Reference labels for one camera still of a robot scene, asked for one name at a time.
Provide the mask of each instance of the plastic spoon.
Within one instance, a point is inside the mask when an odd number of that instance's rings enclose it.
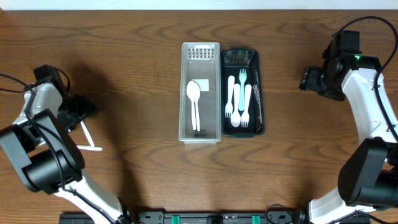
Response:
[[[199,119],[199,108],[198,100],[200,97],[200,87],[194,81],[190,81],[187,85],[187,96],[191,100],[191,114],[192,114],[192,128],[193,130],[200,131],[200,119]]]

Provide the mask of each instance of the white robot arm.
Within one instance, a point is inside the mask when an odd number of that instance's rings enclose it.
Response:
[[[33,192],[43,190],[71,201],[95,223],[131,224],[130,214],[119,199],[102,189],[84,170],[79,146],[67,134],[74,125],[94,113],[95,106],[84,96],[70,97],[55,67],[44,65],[34,73],[37,83],[24,92],[21,114],[12,126],[0,131],[0,146],[22,182]],[[49,142],[34,130],[29,120]],[[53,146],[63,179],[60,179],[59,167],[50,149],[29,157],[28,152],[45,143]]]
[[[394,129],[398,121],[386,95],[382,74],[377,79],[378,88],[374,87],[376,73],[381,67],[379,61],[376,57],[361,55],[359,32],[343,30],[333,34],[331,39],[323,52],[323,68],[308,67],[300,89],[314,90],[339,101],[347,97],[360,147],[342,168],[338,187],[309,203],[309,221],[314,224],[335,223],[358,210],[369,213],[398,205],[397,183],[390,182],[396,170],[381,170],[384,161],[395,165],[396,158],[392,158],[390,152],[396,148],[397,141],[375,91]]]
[[[375,137],[381,137],[387,142],[396,142],[391,132],[388,131],[386,120],[380,111],[374,94],[373,84],[376,72],[374,69],[367,68],[350,70],[341,87],[353,110],[359,142],[363,142],[366,138],[373,139]],[[380,85],[378,91],[388,116],[393,124],[397,124],[397,118],[384,89],[383,75],[379,76],[378,84]],[[345,217],[356,210],[373,212],[376,209],[363,205],[346,206],[336,187],[325,196],[312,200],[309,204],[308,214],[312,223],[324,224]]]

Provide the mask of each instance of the wood grain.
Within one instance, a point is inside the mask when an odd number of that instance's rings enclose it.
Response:
[[[298,207],[337,184],[358,135],[348,101],[302,93],[307,66],[322,64],[330,35],[361,16],[397,25],[395,11],[26,11],[0,19],[0,72],[32,83],[42,64],[66,71],[71,93],[86,94],[101,110],[86,120],[102,152],[83,152],[86,168],[133,209],[264,210]],[[361,50],[382,62],[390,30],[376,21],[361,31]],[[178,141],[181,46],[220,42],[260,55],[266,132],[252,139],[223,136],[215,146]],[[384,72],[397,111],[398,63]],[[0,85],[20,90],[18,84]],[[0,93],[0,127],[10,125],[21,95]],[[86,144],[80,129],[71,133]],[[57,223],[73,204],[29,192],[0,152],[0,223]],[[375,213],[396,221],[391,209]]]

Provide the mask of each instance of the white plastic fork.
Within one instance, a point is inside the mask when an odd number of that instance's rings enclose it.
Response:
[[[239,95],[239,110],[240,111],[244,110],[244,82],[246,82],[247,78],[248,78],[248,75],[246,74],[246,69],[242,68],[241,71],[239,72],[239,81],[241,82],[241,94]]]
[[[251,85],[247,84],[244,89],[244,112],[242,114],[242,128],[247,128],[249,125],[249,103],[251,95]]]
[[[239,126],[241,123],[241,115],[239,114],[238,111],[238,105],[239,105],[239,92],[241,91],[241,87],[239,84],[234,85],[234,113],[231,115],[231,124],[235,128]]]
[[[230,75],[228,77],[228,102],[225,105],[225,118],[230,118],[234,110],[232,106],[232,93],[234,91],[235,77]]]

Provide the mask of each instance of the black plastic tray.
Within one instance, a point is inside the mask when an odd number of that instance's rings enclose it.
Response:
[[[242,128],[241,125],[235,128],[232,126],[231,120],[225,118],[225,105],[228,102],[228,77],[230,75],[235,76],[235,83],[240,84],[239,71],[242,68],[246,69],[248,75],[244,84],[252,85],[248,111],[250,119],[247,128]],[[237,138],[251,138],[254,135],[264,134],[266,127],[262,108],[259,56],[255,50],[229,49],[221,51],[221,89],[221,116],[224,134]]]

